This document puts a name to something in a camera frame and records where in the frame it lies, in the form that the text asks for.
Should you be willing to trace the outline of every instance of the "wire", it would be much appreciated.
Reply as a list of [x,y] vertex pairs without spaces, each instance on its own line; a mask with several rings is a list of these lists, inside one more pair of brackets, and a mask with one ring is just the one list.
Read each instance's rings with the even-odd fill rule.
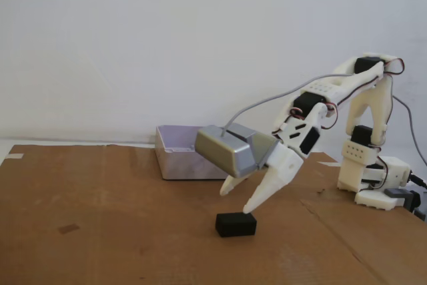
[[390,89],[390,100],[391,100],[391,102],[392,102],[392,109],[390,110],[390,114],[388,115],[388,118],[387,118],[387,121],[386,121],[386,124],[388,123],[388,121],[390,120],[390,117],[392,117],[392,112],[393,112],[393,77],[392,76],[390,76],[390,75],[388,75],[388,77],[390,77],[391,79],[392,79],[392,86],[391,86],[391,89]]
[[289,113],[291,114],[291,115],[297,115],[296,113],[295,113],[295,111],[298,111],[301,115],[303,114],[302,113],[302,109],[301,108],[298,108],[298,107],[292,107],[291,109],[289,109]]
[[[402,64],[402,71],[399,73],[393,73],[391,71],[386,71],[386,67],[388,67],[393,61],[396,61],[396,60],[400,61],[400,63]],[[404,71],[405,71],[405,63],[403,62],[402,58],[392,59],[384,65],[384,73],[388,73],[390,75],[401,75],[401,74],[403,74]]]
[[267,103],[271,100],[275,100],[278,98],[282,98],[285,97],[287,95],[289,95],[290,93],[293,93],[301,88],[303,88],[305,85],[308,85],[309,83],[311,83],[312,81],[318,80],[318,79],[322,79],[322,78],[328,78],[328,77],[349,77],[349,76],[353,76],[352,74],[347,74],[347,73],[330,73],[328,75],[322,75],[322,76],[317,76],[315,78],[311,78],[311,80],[306,81],[305,83],[303,83],[302,85],[299,85],[285,93],[280,93],[279,95],[275,95],[275,96],[271,96],[269,98],[265,98],[263,100],[260,100],[259,102],[253,103],[252,105],[249,105],[247,107],[244,107],[243,109],[239,110],[224,126],[224,128],[222,129],[222,133],[221,136],[224,136],[224,134],[226,133],[228,127],[233,123],[233,121],[239,117],[241,114],[243,114],[245,111],[255,108],[259,105],[262,105],[263,103]]
[[359,87],[357,87],[356,89],[354,89],[347,97],[345,97],[344,99],[342,99],[339,103],[338,106],[341,105],[342,103],[344,103],[348,98],[350,98],[357,90],[359,90],[360,88],[364,87],[365,85],[368,85],[372,82],[374,82],[376,79],[378,79],[378,76],[376,76],[373,80],[370,80],[366,83],[363,83],[362,85],[360,85]]
[[408,115],[409,115],[409,126],[411,128],[411,135],[412,135],[412,139],[414,140],[415,148],[416,148],[418,154],[420,155],[420,157],[422,158],[422,161],[427,166],[427,161],[424,158],[424,156],[422,155],[422,152],[420,151],[420,148],[418,147],[418,143],[417,143],[416,138],[415,138],[414,126],[413,126],[413,123],[412,123],[412,112],[411,112],[411,109],[409,108],[408,105],[406,105],[402,100],[400,100],[399,98],[397,98],[395,95],[393,95],[393,98],[395,100],[399,101],[406,108],[406,110],[408,111]]
[[331,129],[332,127],[335,126],[336,122],[338,121],[338,107],[334,103],[325,103],[325,105],[327,105],[327,106],[331,105],[335,109],[335,112],[336,112],[336,118],[335,118],[334,123],[330,127],[322,126],[322,129]]
[[386,168],[386,177],[384,178],[384,180],[382,181],[382,184],[381,184],[381,186],[379,186],[379,187],[374,187],[374,186],[372,186],[371,185],[371,187],[373,188],[373,189],[375,189],[375,190],[379,190],[382,186],[384,186],[384,184],[386,183],[386,180],[387,180],[387,177],[388,177],[388,166],[387,166],[387,163],[384,161],[384,160],[382,160],[382,158],[380,157],[380,156],[376,156],[383,164],[384,164],[384,167]]

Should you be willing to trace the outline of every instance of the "white robotic arm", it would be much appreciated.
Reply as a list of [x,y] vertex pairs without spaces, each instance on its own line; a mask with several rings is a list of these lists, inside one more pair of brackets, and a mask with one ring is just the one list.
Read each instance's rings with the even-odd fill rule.
[[[334,74],[337,74],[337,77],[313,81],[301,88],[299,95],[291,98],[277,117],[272,132],[273,136],[281,141],[281,144],[274,146],[265,163],[262,164],[268,166],[267,173],[244,206],[245,213],[256,209],[293,180],[316,144],[322,130],[325,129],[321,125],[322,120],[325,117],[337,117],[338,110],[348,101],[352,101],[352,104],[346,133],[351,135],[352,139],[346,141],[343,146],[344,161],[338,187],[359,192],[363,187],[369,186],[362,182],[362,178],[366,175],[373,175],[373,170],[367,170],[366,166],[377,162],[379,150],[377,147],[385,141],[387,122],[392,111],[392,77],[388,75],[386,69],[392,61],[396,60],[401,61],[397,57],[373,53],[367,53],[361,58],[351,58],[335,69]],[[359,126],[359,122],[368,106],[371,107],[373,113],[374,127],[370,131],[364,131],[365,127]],[[201,152],[201,154],[210,160],[214,158],[209,158],[207,153]],[[222,163],[216,162],[216,164],[221,167]],[[409,170],[406,170],[404,164],[400,164],[403,169],[400,170],[399,178],[406,183],[405,179],[408,178]],[[374,172],[377,180],[370,180],[370,183],[380,184],[384,181],[383,171],[381,174],[378,173],[378,170]],[[220,194],[228,194],[248,176],[248,174],[238,178],[228,176]],[[385,188],[384,184],[381,185],[381,188],[382,190]]]

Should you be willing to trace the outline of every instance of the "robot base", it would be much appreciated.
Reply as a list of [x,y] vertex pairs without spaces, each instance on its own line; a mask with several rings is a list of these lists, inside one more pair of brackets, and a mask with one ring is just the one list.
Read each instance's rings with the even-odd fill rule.
[[375,207],[380,210],[392,210],[396,206],[403,206],[405,199],[390,198],[385,193],[376,190],[362,190],[356,194],[354,201],[358,205]]

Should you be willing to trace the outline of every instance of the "white wall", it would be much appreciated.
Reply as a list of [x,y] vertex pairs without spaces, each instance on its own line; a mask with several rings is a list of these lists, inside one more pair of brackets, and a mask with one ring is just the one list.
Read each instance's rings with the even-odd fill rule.
[[[377,51],[405,59],[394,93],[423,144],[426,18],[426,0],[0,0],[0,136],[147,141],[160,124],[221,125]],[[269,131],[283,103],[239,121]],[[345,137],[345,118],[324,142]],[[400,106],[390,144],[412,146]]]

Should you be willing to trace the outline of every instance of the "robotic arm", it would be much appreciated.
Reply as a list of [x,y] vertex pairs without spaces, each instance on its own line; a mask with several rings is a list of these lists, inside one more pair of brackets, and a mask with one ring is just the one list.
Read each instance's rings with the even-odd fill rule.
[[[386,177],[382,177],[384,170],[367,170],[366,166],[375,164],[378,159],[384,162],[383,169],[387,166],[384,160],[377,157],[379,146],[385,142],[387,122],[392,111],[392,77],[386,69],[396,60],[401,61],[404,67],[403,61],[397,57],[368,53],[361,58],[351,58],[337,67],[334,70],[337,77],[307,84],[301,88],[299,95],[290,99],[274,122],[272,135],[275,139],[236,123],[224,129],[216,126],[201,129],[195,143],[196,151],[229,174],[220,194],[228,194],[252,172],[267,166],[261,184],[244,206],[245,213],[255,210],[293,180],[321,132],[329,129],[321,125],[322,120],[337,117],[338,110],[352,101],[346,126],[346,133],[352,138],[343,146],[344,161],[338,187],[362,193],[363,197],[359,197],[362,204],[370,202],[366,201],[366,197],[378,198],[378,193],[386,187],[383,183]],[[373,114],[373,129],[359,125],[368,106]],[[409,167],[403,162],[399,164],[399,184],[403,184],[408,179]],[[376,179],[363,182],[363,177],[373,176],[372,171],[375,170]],[[364,190],[372,184],[381,184],[382,190]],[[390,202],[388,207],[392,205],[397,206],[397,200]]]

